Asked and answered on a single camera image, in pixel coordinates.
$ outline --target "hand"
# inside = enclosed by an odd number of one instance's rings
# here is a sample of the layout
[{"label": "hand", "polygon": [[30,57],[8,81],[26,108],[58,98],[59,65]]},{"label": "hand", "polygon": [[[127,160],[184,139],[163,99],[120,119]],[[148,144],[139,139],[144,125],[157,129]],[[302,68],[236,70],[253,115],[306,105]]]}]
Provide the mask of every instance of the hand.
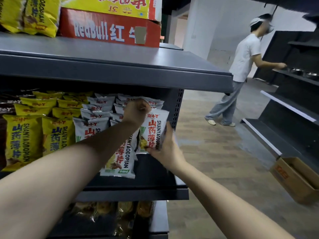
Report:
[{"label": "hand", "polygon": [[287,65],[285,64],[285,63],[278,63],[277,65],[276,65],[276,69],[284,69],[284,68],[286,68],[287,67]]},{"label": "hand", "polygon": [[153,148],[147,148],[146,151],[173,173],[182,169],[186,163],[182,151],[176,144],[173,128],[169,122],[166,123],[166,134],[162,149],[157,151]]},{"label": "hand", "polygon": [[126,105],[123,121],[133,123],[138,128],[143,124],[146,114],[150,111],[151,107],[145,100],[139,98],[130,101]]}]

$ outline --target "red box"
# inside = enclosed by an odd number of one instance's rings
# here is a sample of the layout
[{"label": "red box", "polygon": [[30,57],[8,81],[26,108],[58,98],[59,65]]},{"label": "red box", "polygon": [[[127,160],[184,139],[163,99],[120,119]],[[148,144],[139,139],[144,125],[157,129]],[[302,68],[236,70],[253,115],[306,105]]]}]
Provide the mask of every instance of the red box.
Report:
[{"label": "red box", "polygon": [[159,24],[148,19],[61,8],[61,36],[158,48]]}]

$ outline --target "white t-shirt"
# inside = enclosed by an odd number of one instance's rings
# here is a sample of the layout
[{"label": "white t-shirt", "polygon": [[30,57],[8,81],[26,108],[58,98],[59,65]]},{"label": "white t-shirt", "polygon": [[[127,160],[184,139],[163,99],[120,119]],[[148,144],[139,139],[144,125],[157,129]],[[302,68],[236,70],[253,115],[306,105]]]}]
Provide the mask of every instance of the white t-shirt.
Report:
[{"label": "white t-shirt", "polygon": [[260,40],[254,34],[248,35],[238,44],[234,62],[229,69],[229,72],[233,74],[234,81],[244,82],[246,80],[253,66],[250,57],[260,53]]}]

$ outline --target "red and yellow carton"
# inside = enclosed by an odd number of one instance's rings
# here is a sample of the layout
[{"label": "red and yellow carton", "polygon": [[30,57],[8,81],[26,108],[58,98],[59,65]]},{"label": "red and yellow carton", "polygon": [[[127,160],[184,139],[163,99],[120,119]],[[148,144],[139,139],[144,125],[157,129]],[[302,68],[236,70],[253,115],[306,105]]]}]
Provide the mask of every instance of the red and yellow carton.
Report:
[{"label": "red and yellow carton", "polygon": [[142,18],[61,9],[61,36],[158,48],[160,25]]},{"label": "red and yellow carton", "polygon": [[160,22],[162,0],[62,0],[62,7]]}]

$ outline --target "blue jeans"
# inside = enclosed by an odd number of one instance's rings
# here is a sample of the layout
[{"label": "blue jeans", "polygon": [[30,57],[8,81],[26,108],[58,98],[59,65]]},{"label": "blue jeans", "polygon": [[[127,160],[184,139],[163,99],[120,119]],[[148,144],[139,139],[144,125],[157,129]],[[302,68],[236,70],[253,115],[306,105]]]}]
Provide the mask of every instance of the blue jeans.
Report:
[{"label": "blue jeans", "polygon": [[221,124],[229,125],[233,121],[233,115],[236,109],[237,96],[243,86],[244,82],[233,81],[233,93],[229,96],[224,95],[220,102],[218,102],[213,109],[205,116],[206,120],[214,120],[223,114]]}]

